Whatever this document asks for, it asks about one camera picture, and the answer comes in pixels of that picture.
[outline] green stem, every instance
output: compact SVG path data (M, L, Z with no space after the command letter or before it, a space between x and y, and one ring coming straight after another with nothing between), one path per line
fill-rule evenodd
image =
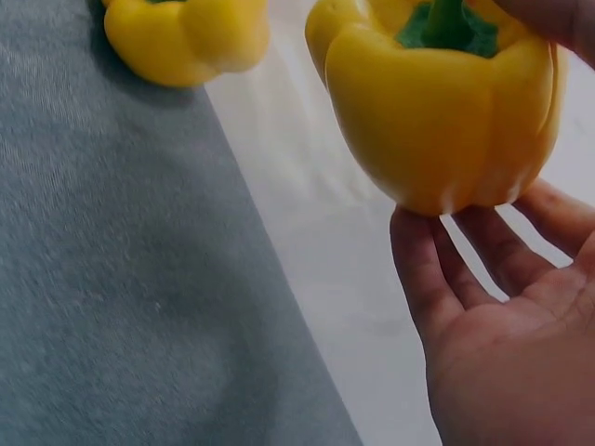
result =
M433 0L426 29L421 34L425 46L462 50L473 35L463 16L462 0Z

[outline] gray fabric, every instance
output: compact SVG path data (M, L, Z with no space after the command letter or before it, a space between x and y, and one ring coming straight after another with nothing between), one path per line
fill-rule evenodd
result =
M0 444L361 444L207 96L0 0Z

